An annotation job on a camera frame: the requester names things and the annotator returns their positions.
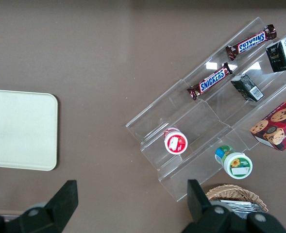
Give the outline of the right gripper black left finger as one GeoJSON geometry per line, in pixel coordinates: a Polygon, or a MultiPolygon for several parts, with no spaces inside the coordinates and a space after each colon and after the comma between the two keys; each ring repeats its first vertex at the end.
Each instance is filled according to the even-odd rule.
{"type": "Polygon", "coordinates": [[[6,233],[61,233],[78,206],[76,180],[68,180],[43,206],[25,211],[6,223],[6,233]]]}

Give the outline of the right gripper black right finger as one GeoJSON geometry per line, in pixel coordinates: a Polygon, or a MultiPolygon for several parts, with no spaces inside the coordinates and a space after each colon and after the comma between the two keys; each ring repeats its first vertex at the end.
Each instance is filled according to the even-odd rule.
{"type": "Polygon", "coordinates": [[[247,233],[246,220],[222,203],[211,204],[197,180],[187,181],[187,204],[193,222],[184,233],[247,233]]]}

